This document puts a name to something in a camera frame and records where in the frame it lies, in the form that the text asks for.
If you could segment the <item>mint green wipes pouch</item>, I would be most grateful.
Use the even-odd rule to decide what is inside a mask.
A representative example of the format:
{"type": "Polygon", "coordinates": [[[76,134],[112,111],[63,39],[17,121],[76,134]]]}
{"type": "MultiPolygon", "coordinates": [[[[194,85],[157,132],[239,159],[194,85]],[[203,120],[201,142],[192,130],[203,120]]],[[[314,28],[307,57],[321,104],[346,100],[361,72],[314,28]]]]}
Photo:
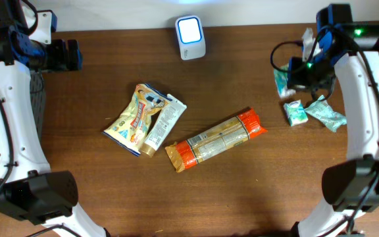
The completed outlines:
{"type": "Polygon", "coordinates": [[[308,115],[318,119],[332,132],[336,132],[340,126],[347,124],[346,117],[338,112],[335,112],[331,106],[329,106],[323,95],[321,95],[316,101],[312,102],[305,109],[305,112],[308,115]]]}

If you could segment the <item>teal tissue pack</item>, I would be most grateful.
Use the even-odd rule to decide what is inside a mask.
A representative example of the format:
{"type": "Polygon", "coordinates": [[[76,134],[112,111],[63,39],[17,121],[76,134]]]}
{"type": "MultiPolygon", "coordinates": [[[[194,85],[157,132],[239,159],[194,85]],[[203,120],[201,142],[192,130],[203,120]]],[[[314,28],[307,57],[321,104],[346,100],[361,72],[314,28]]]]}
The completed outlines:
{"type": "Polygon", "coordinates": [[[288,74],[274,69],[274,81],[280,99],[286,99],[296,94],[294,89],[288,88],[288,74]]]}

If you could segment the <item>green tissue pack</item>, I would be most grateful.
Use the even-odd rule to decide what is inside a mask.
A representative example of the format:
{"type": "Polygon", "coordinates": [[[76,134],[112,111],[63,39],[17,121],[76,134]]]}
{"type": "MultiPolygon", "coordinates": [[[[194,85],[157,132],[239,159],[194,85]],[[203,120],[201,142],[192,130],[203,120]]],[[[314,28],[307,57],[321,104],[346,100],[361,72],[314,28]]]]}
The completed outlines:
{"type": "Polygon", "coordinates": [[[290,126],[296,126],[308,121],[308,116],[300,100],[285,103],[284,110],[290,126]]]}

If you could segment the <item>yellow snack bag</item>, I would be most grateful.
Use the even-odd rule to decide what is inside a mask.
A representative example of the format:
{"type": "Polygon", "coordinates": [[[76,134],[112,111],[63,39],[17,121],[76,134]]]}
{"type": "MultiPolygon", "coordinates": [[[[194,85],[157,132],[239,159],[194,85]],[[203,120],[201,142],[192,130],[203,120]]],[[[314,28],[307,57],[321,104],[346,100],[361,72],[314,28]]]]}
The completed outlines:
{"type": "Polygon", "coordinates": [[[150,85],[138,84],[128,106],[103,134],[138,157],[149,133],[152,116],[171,101],[150,85]]]}

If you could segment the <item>white cream tube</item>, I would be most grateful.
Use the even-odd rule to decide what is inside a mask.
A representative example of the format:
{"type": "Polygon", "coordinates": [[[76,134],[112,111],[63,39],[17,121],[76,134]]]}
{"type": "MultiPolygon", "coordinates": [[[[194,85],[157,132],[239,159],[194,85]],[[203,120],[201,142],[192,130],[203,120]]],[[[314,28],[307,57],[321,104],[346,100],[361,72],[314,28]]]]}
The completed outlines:
{"type": "Polygon", "coordinates": [[[160,148],[178,119],[187,109],[187,105],[183,104],[173,95],[168,94],[167,98],[170,99],[169,104],[161,110],[154,126],[139,149],[140,153],[148,155],[149,157],[152,157],[160,148]]]}

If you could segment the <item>orange spaghetti package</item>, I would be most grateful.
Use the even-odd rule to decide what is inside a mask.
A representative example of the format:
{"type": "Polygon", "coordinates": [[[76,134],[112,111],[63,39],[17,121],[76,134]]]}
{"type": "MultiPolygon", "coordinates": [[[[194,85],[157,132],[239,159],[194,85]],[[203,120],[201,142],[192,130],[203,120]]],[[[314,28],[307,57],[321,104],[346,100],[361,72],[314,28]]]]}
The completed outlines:
{"type": "Polygon", "coordinates": [[[258,114],[248,109],[165,150],[176,172],[182,172],[266,132],[258,114]]]}

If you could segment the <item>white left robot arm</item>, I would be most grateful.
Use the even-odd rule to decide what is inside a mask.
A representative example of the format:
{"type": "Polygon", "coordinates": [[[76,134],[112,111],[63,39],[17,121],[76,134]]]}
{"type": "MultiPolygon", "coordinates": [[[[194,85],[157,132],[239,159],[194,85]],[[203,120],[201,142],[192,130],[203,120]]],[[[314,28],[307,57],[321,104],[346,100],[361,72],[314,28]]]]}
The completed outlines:
{"type": "Polygon", "coordinates": [[[60,236],[107,236],[80,206],[69,171],[53,172],[39,140],[45,91],[33,76],[82,68],[74,39],[52,39],[53,11],[0,0],[0,213],[60,236]]]}

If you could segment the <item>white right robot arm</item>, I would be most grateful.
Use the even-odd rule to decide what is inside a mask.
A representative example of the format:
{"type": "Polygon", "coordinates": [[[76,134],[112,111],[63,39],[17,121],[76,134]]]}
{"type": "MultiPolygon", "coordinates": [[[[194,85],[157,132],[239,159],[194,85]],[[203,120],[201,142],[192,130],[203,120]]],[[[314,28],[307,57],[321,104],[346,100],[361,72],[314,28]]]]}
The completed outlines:
{"type": "Polygon", "coordinates": [[[347,159],[322,175],[323,198],[294,224],[294,236],[350,233],[355,219],[379,207],[379,25],[353,21],[349,4],[316,16],[317,36],[289,62],[288,87],[316,95],[339,83],[347,119],[347,159]]]}

